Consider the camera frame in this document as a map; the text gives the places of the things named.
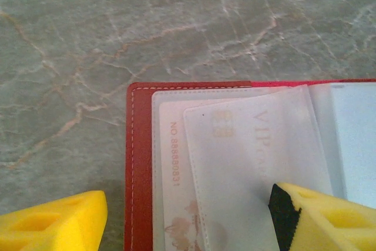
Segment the gray marble countertop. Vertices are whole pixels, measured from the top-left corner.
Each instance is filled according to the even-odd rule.
[[[134,81],[376,77],[376,0],[0,0],[0,214],[103,189]]]

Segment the card holder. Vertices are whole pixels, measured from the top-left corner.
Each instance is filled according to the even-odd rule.
[[[157,91],[375,82],[375,79],[269,82],[136,82],[127,89],[124,250],[153,250],[152,95]]]

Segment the white stitching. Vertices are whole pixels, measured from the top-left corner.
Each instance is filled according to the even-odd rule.
[[[155,192],[157,191],[156,188],[157,188],[157,182],[155,181],[155,175],[156,175],[156,172],[157,172],[157,164],[156,164],[156,158],[155,158],[155,151],[156,151],[156,142],[155,142],[155,139],[156,139],[156,131],[155,131],[155,126],[154,126],[154,123],[153,123],[153,119],[156,117],[156,106],[155,106],[155,100],[152,98],[152,184],[153,184],[153,190],[152,190],[152,211],[153,211],[153,216],[152,216],[152,219],[153,219],[153,250],[155,249],[155,241],[157,242],[160,241],[161,239],[160,238],[156,238],[154,237],[155,233],[154,233],[154,226],[155,226],[155,222],[156,222],[156,218],[157,218],[157,209],[155,208],[154,206],[154,198],[155,198]]]
[[[132,101],[132,114],[131,114],[131,142],[132,142],[132,165],[131,165],[131,171],[132,171],[132,185],[131,185],[131,200],[130,200],[130,249],[133,250],[133,191],[134,191],[134,188],[135,188],[135,174],[134,174],[134,160],[135,160],[135,156],[134,156],[134,146],[135,146],[135,143],[134,143],[134,126],[135,126],[135,118],[134,118],[134,114],[135,114],[135,91],[139,91],[139,90],[148,90],[148,89],[170,89],[170,90],[173,90],[173,89],[233,89],[233,88],[251,88],[252,86],[250,85],[247,85],[247,86],[230,86],[230,87],[226,87],[226,86],[207,86],[207,87],[203,87],[203,88],[187,88],[187,87],[181,87],[181,86],[177,86],[177,87],[165,87],[165,88],[162,88],[162,87],[144,87],[144,88],[135,88],[134,90],[132,90],[132,93],[131,93],[131,101]]]

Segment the card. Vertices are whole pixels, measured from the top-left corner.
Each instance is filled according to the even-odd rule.
[[[239,97],[265,95],[282,89],[285,88],[251,88],[240,92],[239,90],[205,91],[204,93],[203,91],[171,92],[170,96],[163,92],[160,94],[162,99],[161,97],[155,99],[155,102],[158,100],[160,105],[159,138],[153,134],[153,139],[159,140],[159,144],[155,144],[155,148],[159,151],[155,152],[155,159],[156,163],[160,162],[159,166],[162,170],[165,250],[204,250],[183,123],[184,110],[194,106],[238,100]],[[190,100],[193,98],[208,98],[209,100]],[[163,102],[163,100],[171,99],[187,100]]]
[[[332,193],[307,86],[186,109],[184,125],[206,251],[278,250],[276,182]]]
[[[335,196],[376,208],[376,83],[310,87]]]

